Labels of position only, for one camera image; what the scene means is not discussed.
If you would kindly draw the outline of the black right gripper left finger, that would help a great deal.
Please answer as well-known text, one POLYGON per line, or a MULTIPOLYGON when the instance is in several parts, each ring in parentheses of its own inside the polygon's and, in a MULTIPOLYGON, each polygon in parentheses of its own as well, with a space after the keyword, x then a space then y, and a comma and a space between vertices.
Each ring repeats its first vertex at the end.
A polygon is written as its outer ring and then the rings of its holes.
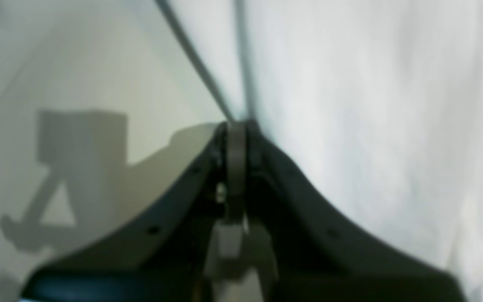
POLYGON ((203 266, 223 209, 226 122, 149 208, 117 231, 35 271, 23 302, 209 302, 203 266))

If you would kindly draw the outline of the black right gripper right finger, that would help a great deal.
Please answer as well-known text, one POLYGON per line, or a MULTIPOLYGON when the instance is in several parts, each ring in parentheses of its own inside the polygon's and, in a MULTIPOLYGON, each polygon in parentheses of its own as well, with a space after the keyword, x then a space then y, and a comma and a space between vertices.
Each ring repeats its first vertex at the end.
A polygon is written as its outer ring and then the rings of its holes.
POLYGON ((249 216, 272 238, 273 302, 463 302, 454 277, 377 239, 328 202, 255 122, 247 132, 249 216))

